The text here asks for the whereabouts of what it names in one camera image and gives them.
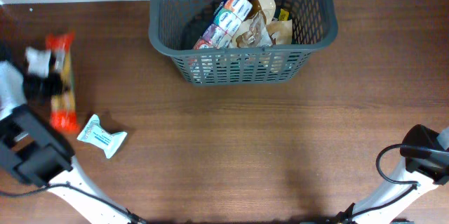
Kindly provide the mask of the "light blue white tube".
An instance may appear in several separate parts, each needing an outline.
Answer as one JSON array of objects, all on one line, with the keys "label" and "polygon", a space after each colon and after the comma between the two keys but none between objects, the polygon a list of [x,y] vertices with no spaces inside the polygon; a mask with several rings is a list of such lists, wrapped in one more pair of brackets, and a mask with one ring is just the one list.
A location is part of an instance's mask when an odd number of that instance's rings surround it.
[{"label": "light blue white tube", "polygon": [[102,149],[106,158],[111,159],[120,148],[127,135],[128,133],[125,131],[118,133],[107,132],[101,127],[99,116],[94,114],[88,120],[88,123],[81,130],[76,139]]}]

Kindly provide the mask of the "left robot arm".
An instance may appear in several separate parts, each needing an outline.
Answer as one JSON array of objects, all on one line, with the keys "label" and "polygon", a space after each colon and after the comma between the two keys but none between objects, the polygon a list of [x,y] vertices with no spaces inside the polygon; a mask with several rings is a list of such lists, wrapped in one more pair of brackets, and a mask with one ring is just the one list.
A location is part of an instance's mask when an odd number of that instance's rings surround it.
[{"label": "left robot arm", "polygon": [[1,168],[25,185],[52,193],[90,223],[144,223],[110,199],[83,171],[74,149],[27,105],[23,73],[1,59]]}]

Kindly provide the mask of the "orange spaghetti packet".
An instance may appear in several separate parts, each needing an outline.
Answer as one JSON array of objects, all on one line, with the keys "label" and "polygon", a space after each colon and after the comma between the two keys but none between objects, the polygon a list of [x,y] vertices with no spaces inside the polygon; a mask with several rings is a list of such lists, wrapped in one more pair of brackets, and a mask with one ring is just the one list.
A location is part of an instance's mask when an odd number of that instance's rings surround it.
[{"label": "orange spaghetti packet", "polygon": [[73,40],[73,32],[49,34],[46,37],[46,49],[51,52],[51,59],[55,60],[50,66],[50,73],[56,73],[62,82],[61,94],[51,97],[50,123],[53,128],[65,133],[76,133],[79,130],[70,53]]}]

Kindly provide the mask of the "green coffee bag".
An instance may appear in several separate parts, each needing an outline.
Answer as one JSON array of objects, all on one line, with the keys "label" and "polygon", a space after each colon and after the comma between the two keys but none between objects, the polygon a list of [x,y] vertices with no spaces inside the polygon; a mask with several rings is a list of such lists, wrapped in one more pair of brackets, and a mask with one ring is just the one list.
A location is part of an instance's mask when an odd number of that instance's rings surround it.
[{"label": "green coffee bag", "polygon": [[291,19],[290,12],[284,8],[277,8],[273,17],[273,21],[288,21]]}]

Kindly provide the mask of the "beige noodle packet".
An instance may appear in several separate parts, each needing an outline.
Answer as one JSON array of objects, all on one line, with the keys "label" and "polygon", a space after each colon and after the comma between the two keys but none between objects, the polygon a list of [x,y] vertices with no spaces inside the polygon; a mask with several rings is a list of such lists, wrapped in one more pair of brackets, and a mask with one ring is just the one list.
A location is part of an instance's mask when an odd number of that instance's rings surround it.
[{"label": "beige noodle packet", "polygon": [[[267,25],[267,32],[272,40],[273,45],[290,45],[292,44],[293,21],[271,21]],[[270,72],[277,73],[283,66],[284,55],[274,55],[267,53],[260,56],[260,63]]]}]

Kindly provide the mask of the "brown white snack bag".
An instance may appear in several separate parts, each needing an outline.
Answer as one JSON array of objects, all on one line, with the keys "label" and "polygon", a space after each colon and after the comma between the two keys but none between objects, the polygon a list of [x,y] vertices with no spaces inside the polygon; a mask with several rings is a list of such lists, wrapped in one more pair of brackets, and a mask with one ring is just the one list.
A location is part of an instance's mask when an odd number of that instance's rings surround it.
[{"label": "brown white snack bag", "polygon": [[253,8],[232,37],[229,48],[272,46],[267,25],[276,12],[275,0],[252,0]]}]

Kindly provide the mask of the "grey plastic basket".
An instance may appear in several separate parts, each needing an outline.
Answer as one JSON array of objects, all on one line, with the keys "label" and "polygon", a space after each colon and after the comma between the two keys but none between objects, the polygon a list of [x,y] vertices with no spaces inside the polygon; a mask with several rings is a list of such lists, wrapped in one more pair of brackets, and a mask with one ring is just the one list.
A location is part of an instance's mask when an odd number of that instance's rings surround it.
[{"label": "grey plastic basket", "polygon": [[197,86],[277,83],[292,79],[309,56],[337,36],[333,0],[275,0],[289,13],[288,45],[258,48],[207,48],[194,44],[206,31],[221,0],[150,0],[149,39]]}]

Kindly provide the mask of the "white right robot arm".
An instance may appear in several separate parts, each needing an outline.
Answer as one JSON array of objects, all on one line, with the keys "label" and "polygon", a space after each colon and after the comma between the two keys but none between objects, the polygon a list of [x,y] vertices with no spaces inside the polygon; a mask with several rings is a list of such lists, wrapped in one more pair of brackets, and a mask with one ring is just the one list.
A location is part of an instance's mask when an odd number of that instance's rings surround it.
[{"label": "white right robot arm", "polygon": [[[394,149],[401,158],[387,176],[381,169],[381,158]],[[448,129],[438,133],[417,124],[401,144],[384,148],[375,165],[384,179],[382,184],[370,196],[338,213],[332,223],[392,223],[415,200],[448,183]]]}]

